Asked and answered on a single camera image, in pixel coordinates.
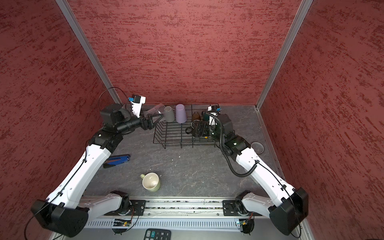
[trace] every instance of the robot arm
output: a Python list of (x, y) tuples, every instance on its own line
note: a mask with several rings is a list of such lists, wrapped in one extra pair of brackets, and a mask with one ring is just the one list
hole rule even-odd
[[(138, 107), (145, 102), (145, 98), (134, 96), (132, 101), (134, 101), (133, 112), (121, 108), (120, 104), (109, 105), (100, 112), (103, 128), (89, 141), (80, 160), (45, 201), (35, 201), (31, 211), (43, 228), (74, 237), (88, 221), (111, 211), (124, 212), (129, 209), (129, 197), (120, 191), (113, 191), (91, 202), (82, 204), (79, 202), (96, 171), (121, 142), (122, 135), (132, 133), (138, 127), (144, 130), (152, 129), (161, 120), (162, 114), (152, 114), (148, 118), (138, 117), (137, 113), (140, 112)], [(308, 194), (301, 188), (295, 190), (292, 185), (274, 173), (246, 140), (235, 135), (228, 116), (220, 114), (218, 106), (213, 107), (211, 110), (213, 108), (215, 114), (209, 113), (209, 116), (212, 117), (210, 123), (215, 126), (212, 126), (213, 130), (209, 128), (210, 136), (220, 140), (220, 149), (228, 165), (232, 167), (228, 159), (230, 156), (249, 172), (249, 174), (236, 174), (242, 177), (249, 175), (270, 197), (257, 196), (248, 191), (238, 196), (239, 202), (247, 211), (269, 217), (279, 231), (289, 235), (308, 215)], [(153, 122), (152, 118), (156, 116), (159, 118)]]
[[(145, 98), (134, 96), (133, 101), (140, 106)], [(68, 237), (76, 236), (88, 221), (105, 213), (129, 209), (126, 193), (113, 191), (105, 197), (79, 205), (85, 188), (104, 161), (114, 152), (123, 134), (132, 133), (136, 128), (152, 129), (161, 120), (162, 114), (150, 114), (147, 118), (123, 109), (120, 104), (105, 107), (100, 115), (103, 127), (88, 142), (85, 152), (61, 184), (45, 201), (36, 200), (31, 211), (43, 228)]]
[[(226, 114), (220, 114), (217, 110), (208, 111), (207, 114), (215, 120), (211, 124), (214, 125), (213, 128), (210, 126), (210, 135), (219, 141), (219, 148), (233, 174), (239, 177), (250, 176), (270, 197), (265, 198), (246, 191), (237, 197), (239, 204), (248, 212), (269, 217), (280, 232), (289, 235), (308, 216), (308, 194), (302, 188), (296, 190), (269, 168), (250, 144), (235, 134), (232, 121)], [(244, 167), (247, 173), (235, 172), (229, 156)], [(243, 214), (242, 211), (243, 209), (239, 209), (239, 214)]]

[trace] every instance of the mug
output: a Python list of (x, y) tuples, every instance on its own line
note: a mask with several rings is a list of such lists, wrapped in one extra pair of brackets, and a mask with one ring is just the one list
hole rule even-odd
[(141, 174), (140, 177), (143, 179), (143, 187), (150, 192), (156, 192), (160, 188), (160, 179), (159, 176), (150, 172), (147, 175)]

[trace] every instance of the wire rack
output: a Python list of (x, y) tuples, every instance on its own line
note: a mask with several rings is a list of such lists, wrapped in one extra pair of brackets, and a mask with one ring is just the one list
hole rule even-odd
[[(161, 144), (164, 149), (169, 146), (200, 146), (200, 145), (213, 145), (215, 141), (211, 138), (194, 137), (191, 134), (186, 134), (185, 129), (191, 126), (192, 114), (198, 112), (201, 116), (202, 111), (207, 111), (209, 106), (218, 104), (194, 104), (185, 105), (185, 111), (187, 113), (187, 121), (185, 123), (161, 121), (156, 125), (155, 134), (153, 136), (154, 144)], [(167, 105), (175, 109), (176, 105)]]

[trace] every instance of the blue stapler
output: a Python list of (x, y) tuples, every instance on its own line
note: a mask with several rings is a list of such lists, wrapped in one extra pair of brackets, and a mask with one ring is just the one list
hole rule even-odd
[(114, 167), (116, 165), (122, 164), (124, 162), (129, 161), (130, 155), (121, 155), (110, 157), (103, 163), (103, 168)]

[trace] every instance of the small round object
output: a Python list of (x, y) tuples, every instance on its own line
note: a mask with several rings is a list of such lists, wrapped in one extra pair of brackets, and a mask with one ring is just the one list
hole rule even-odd
[(257, 154), (261, 154), (264, 152), (264, 146), (259, 142), (251, 143), (251, 147), (255, 150)]

